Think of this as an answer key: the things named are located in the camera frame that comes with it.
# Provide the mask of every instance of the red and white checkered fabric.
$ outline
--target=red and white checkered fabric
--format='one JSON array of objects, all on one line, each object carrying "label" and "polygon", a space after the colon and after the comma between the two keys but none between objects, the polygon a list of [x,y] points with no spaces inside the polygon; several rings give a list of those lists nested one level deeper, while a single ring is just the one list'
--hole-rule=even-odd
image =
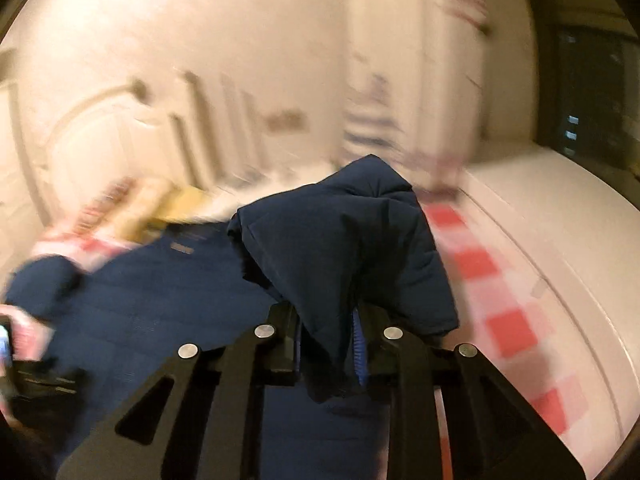
[{"label": "red and white checkered fabric", "polygon": [[[569,432],[590,407],[570,360],[561,356],[564,349],[549,343],[554,327],[545,312],[530,291],[523,293],[519,271],[478,239],[453,204],[427,204],[423,211],[460,314],[460,328],[445,338],[444,346],[476,345],[580,460],[593,445],[587,441],[590,436],[569,438]],[[443,439],[447,448],[446,432]],[[448,452],[443,456],[448,462]],[[445,470],[450,475],[450,464]]]},{"label": "red and white checkered fabric", "polygon": [[59,254],[69,258],[84,272],[93,272],[118,254],[138,246],[101,235],[99,230],[88,235],[73,234],[74,221],[65,220],[47,229],[34,245],[31,257]]}]

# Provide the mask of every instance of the blue fabric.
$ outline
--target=blue fabric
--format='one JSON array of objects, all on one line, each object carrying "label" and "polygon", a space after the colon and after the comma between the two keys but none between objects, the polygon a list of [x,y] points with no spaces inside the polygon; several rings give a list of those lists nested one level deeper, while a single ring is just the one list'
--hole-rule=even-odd
[{"label": "blue fabric", "polygon": [[60,300],[80,277],[78,268],[63,256],[34,260],[16,271],[3,302],[20,306],[40,319],[55,319],[60,314]]},{"label": "blue fabric", "polygon": [[[31,313],[46,313],[56,327],[46,357],[57,357],[61,369],[84,368],[92,378],[86,409],[58,463],[180,345],[226,345],[264,321],[274,300],[242,278],[226,227],[167,232],[83,276],[66,295],[51,294],[44,309],[31,302],[33,289],[49,280],[53,285],[60,259],[43,258],[18,273],[8,296]],[[173,250],[174,242],[193,253]],[[364,395],[320,405],[302,384],[267,388],[261,478],[374,479],[386,417],[386,408]]]},{"label": "blue fabric", "polygon": [[[78,286],[69,286],[77,283],[78,273],[73,267],[61,272],[67,264],[57,257],[15,277],[8,289],[12,303],[56,328],[46,357],[57,357],[60,368],[84,368],[93,379],[77,431],[59,460],[180,345],[215,348],[233,342],[264,321],[278,293],[293,300],[307,324],[303,348],[312,331],[306,347],[322,341],[332,363],[342,359],[342,366],[353,356],[347,364],[361,380],[366,348],[352,312],[356,298],[386,306],[418,332],[446,332],[457,325],[415,195],[379,159],[351,164],[297,195],[242,209],[229,229],[244,242],[235,248],[227,229],[227,224],[181,233],[168,229],[153,244],[83,276]],[[193,253],[173,249],[175,243]],[[46,292],[34,290],[40,284]],[[373,479],[387,428],[386,409],[367,396],[316,404],[303,386],[267,388],[261,478]]]},{"label": "blue fabric", "polygon": [[[458,326],[444,266],[411,185],[380,158],[318,184],[268,196],[229,224],[248,280],[275,288],[303,323],[303,373],[345,384],[358,303],[381,306],[421,335]],[[312,365],[307,368],[305,361]],[[319,394],[319,399],[327,394]]]}]

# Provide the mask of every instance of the pink fabric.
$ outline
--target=pink fabric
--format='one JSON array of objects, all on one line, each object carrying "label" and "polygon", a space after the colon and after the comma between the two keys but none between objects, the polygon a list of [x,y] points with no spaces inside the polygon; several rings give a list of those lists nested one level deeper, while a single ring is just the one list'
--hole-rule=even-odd
[{"label": "pink fabric", "polygon": [[99,231],[88,235],[73,234],[74,220],[65,220],[47,229],[34,245],[31,257],[59,254],[72,260],[85,272],[94,272],[118,254],[138,246],[132,242],[103,236]]},{"label": "pink fabric", "polygon": [[[534,298],[522,301],[513,285],[518,271],[476,237],[454,205],[434,203],[423,210],[459,303],[461,325],[446,337],[446,348],[462,342],[476,345],[556,434],[565,436],[590,407],[562,349],[542,348],[554,332],[542,308]],[[550,356],[557,361],[552,367]],[[446,432],[442,438],[446,446]],[[567,445],[580,459],[593,445],[591,440],[593,436],[585,435]]]},{"label": "pink fabric", "polygon": [[[11,318],[14,359],[18,361],[38,360],[44,354],[53,335],[53,330],[13,305],[0,304],[0,314]],[[0,375],[4,375],[4,367],[1,366]],[[0,412],[6,418],[11,418],[2,397],[0,397]]]}]

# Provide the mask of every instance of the yellow object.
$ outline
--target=yellow object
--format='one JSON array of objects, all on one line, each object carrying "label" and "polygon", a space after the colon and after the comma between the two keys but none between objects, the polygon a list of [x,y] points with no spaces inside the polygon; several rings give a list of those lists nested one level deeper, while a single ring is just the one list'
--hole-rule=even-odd
[{"label": "yellow object", "polygon": [[146,231],[149,222],[155,218],[156,211],[174,189],[174,184],[166,178],[139,178],[127,199],[98,230],[118,240],[145,243],[148,240]]},{"label": "yellow object", "polygon": [[634,176],[640,177],[640,162],[632,164],[631,167],[629,167],[629,170],[631,170],[631,173],[633,173]]},{"label": "yellow object", "polygon": [[153,219],[167,224],[187,223],[207,197],[207,193],[197,187],[184,187],[164,201]]}]

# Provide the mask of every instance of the white wall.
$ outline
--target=white wall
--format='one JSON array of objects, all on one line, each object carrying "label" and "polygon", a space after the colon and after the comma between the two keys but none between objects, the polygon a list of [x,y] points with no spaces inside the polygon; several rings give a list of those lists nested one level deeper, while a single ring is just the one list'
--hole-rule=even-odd
[{"label": "white wall", "polygon": [[455,187],[479,137],[484,0],[347,0],[347,12],[342,162],[373,152],[414,186]]},{"label": "white wall", "polygon": [[538,61],[528,0],[486,0],[484,135],[533,139],[538,106]]},{"label": "white wall", "polygon": [[335,151],[344,97],[344,0],[29,0],[16,46],[23,129],[46,137],[73,104],[136,76],[152,99],[174,92],[176,69],[199,76],[222,160],[239,170],[221,76],[269,114],[297,108],[306,134],[271,140],[273,162]]},{"label": "white wall", "polygon": [[43,230],[15,142],[15,86],[0,78],[0,293]]}]

